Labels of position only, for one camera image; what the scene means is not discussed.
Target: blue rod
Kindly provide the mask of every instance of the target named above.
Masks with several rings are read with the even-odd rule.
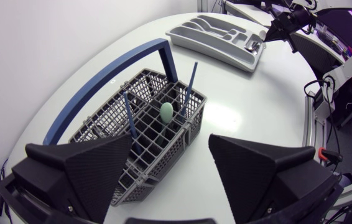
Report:
[[[125,107],[126,107],[126,112],[127,112],[127,118],[129,120],[129,125],[131,127],[132,137],[136,140],[137,153],[140,155],[141,154],[141,148],[140,148],[140,145],[139,145],[139,143],[137,141],[137,131],[136,131],[136,128],[134,127],[132,111],[131,111],[131,108],[129,106],[129,100],[127,99],[127,91],[125,91],[123,95],[124,95],[124,99],[125,99]]]
[[[188,88],[187,88],[186,99],[184,100],[184,106],[183,106],[183,110],[182,110],[182,116],[184,116],[185,113],[186,113],[187,102],[188,102],[188,100],[190,99],[191,89],[193,88],[193,82],[194,82],[194,77],[195,77],[195,71],[197,70],[197,65],[198,65],[198,62],[195,62],[195,63],[194,63],[193,74],[191,75],[191,79],[190,79],[190,84],[188,84]]]

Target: monitor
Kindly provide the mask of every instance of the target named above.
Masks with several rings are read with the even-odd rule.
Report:
[[[343,44],[352,47],[352,15],[346,10],[332,10],[320,14],[317,20],[326,25]]]
[[[130,134],[27,144],[27,157],[0,181],[0,197],[26,223],[103,223],[131,147]]]
[[[343,190],[313,147],[211,134],[209,149],[236,223],[319,223]]]

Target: white tabletop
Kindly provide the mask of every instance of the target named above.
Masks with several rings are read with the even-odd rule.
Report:
[[[128,33],[92,58],[72,75],[43,105],[15,145],[6,166],[25,158],[27,143],[42,144],[44,137],[68,100],[104,66],[128,50],[156,38],[169,39],[165,31],[198,13],[165,17]],[[242,18],[210,14],[256,34],[263,26]],[[278,146],[300,147],[303,137],[303,86],[315,79],[311,68],[286,42],[267,44],[255,72],[248,73],[206,55],[171,44],[179,80],[188,83],[193,64],[198,61],[194,89],[207,96],[201,132],[184,155],[148,197],[140,203],[111,207],[106,223],[124,223],[127,217],[156,220],[214,218],[218,223],[234,223],[218,171],[208,148],[211,133]],[[120,84],[142,68],[164,73],[158,53],[131,65],[108,83],[79,112],[59,143],[80,127],[82,121],[102,105]],[[316,92],[318,86],[309,90]],[[21,222],[12,214],[14,223]]]
[[[271,26],[271,21],[274,20],[274,18],[264,12],[263,10],[258,9],[255,6],[251,6],[251,5],[245,5],[245,4],[234,4],[231,3],[229,1],[226,1],[226,4],[229,7],[232,7],[234,10],[238,11],[239,13],[241,13],[244,17],[248,18],[249,20],[256,22],[262,26],[266,26],[269,27]],[[279,11],[284,11],[283,7],[281,6],[275,6],[276,9],[278,9]],[[327,46],[326,44],[324,44],[316,34],[304,34],[301,30],[298,30],[296,32],[296,34],[298,34],[299,36],[313,42],[314,44],[317,44],[318,46],[320,46],[322,49],[326,50],[329,54],[331,54],[332,56],[334,56],[334,58],[336,58],[339,62],[344,63],[345,60],[343,59],[343,57],[340,54],[337,54],[332,48],[330,48],[329,46]]]

